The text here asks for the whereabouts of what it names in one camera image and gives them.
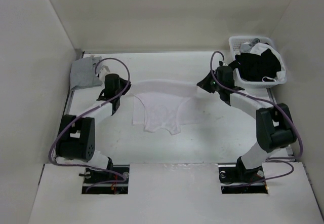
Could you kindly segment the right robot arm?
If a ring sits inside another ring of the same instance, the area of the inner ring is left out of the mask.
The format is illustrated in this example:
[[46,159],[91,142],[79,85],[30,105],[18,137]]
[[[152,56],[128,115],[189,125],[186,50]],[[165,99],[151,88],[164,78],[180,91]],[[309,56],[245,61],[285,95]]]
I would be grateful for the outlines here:
[[220,181],[224,184],[263,181],[262,164],[275,152],[297,140],[289,107],[257,98],[236,86],[229,66],[211,70],[196,85],[208,93],[218,93],[227,105],[240,109],[256,121],[256,143],[237,159],[234,167],[220,170]]

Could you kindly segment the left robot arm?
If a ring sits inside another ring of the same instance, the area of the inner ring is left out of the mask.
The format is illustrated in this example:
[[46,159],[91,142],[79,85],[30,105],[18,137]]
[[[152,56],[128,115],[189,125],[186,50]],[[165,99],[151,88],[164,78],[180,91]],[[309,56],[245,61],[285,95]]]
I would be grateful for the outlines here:
[[78,116],[64,115],[58,137],[49,152],[49,158],[52,154],[56,157],[52,164],[91,168],[101,182],[110,182],[113,179],[113,163],[111,158],[96,150],[95,131],[101,122],[117,112],[120,98],[130,87],[130,80],[122,79],[115,73],[108,74],[104,89],[92,106]]

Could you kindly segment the white tank top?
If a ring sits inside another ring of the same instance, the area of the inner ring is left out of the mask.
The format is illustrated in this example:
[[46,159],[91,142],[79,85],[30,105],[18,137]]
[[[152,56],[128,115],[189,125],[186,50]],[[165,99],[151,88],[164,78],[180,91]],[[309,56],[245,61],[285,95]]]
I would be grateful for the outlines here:
[[146,132],[159,129],[171,135],[181,132],[181,125],[197,124],[203,119],[198,111],[197,86],[172,80],[145,80],[132,85],[133,125]]

